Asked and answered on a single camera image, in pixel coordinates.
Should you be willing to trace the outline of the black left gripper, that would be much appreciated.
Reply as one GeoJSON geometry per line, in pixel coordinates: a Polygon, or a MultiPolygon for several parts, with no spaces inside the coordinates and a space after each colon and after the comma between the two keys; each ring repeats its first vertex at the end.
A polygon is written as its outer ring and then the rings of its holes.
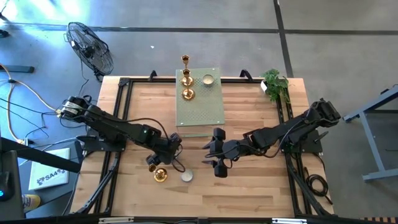
{"type": "Polygon", "coordinates": [[[150,145],[150,150],[154,153],[146,157],[147,164],[155,166],[160,163],[171,164],[181,142],[182,139],[177,133],[173,133],[168,139],[156,136],[150,145]]]}

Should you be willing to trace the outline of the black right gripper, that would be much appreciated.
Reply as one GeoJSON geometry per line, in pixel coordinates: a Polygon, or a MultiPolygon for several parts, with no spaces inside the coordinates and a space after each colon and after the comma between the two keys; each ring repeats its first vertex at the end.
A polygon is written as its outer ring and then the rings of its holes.
{"type": "Polygon", "coordinates": [[[221,128],[213,130],[213,141],[204,145],[202,149],[213,150],[213,156],[217,158],[216,161],[202,161],[204,164],[213,166],[216,177],[226,178],[228,176],[228,167],[224,163],[225,159],[236,161],[241,156],[245,156],[248,152],[248,142],[242,140],[229,140],[226,139],[226,132],[221,128]]]}

